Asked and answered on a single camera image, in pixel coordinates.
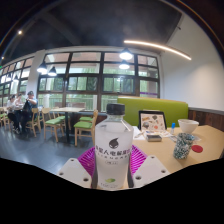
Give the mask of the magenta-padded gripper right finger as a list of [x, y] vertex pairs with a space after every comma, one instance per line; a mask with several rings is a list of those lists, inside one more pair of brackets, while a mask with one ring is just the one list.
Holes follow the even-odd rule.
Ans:
[[147, 156], [135, 145], [132, 146], [129, 167], [134, 188], [143, 187], [170, 174], [155, 155]]

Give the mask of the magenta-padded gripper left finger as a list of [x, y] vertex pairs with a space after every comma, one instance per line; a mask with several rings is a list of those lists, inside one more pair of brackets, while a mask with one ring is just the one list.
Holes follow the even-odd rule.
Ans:
[[81, 187], [96, 188], [95, 148], [86, 150], [78, 158], [70, 158], [57, 175]]

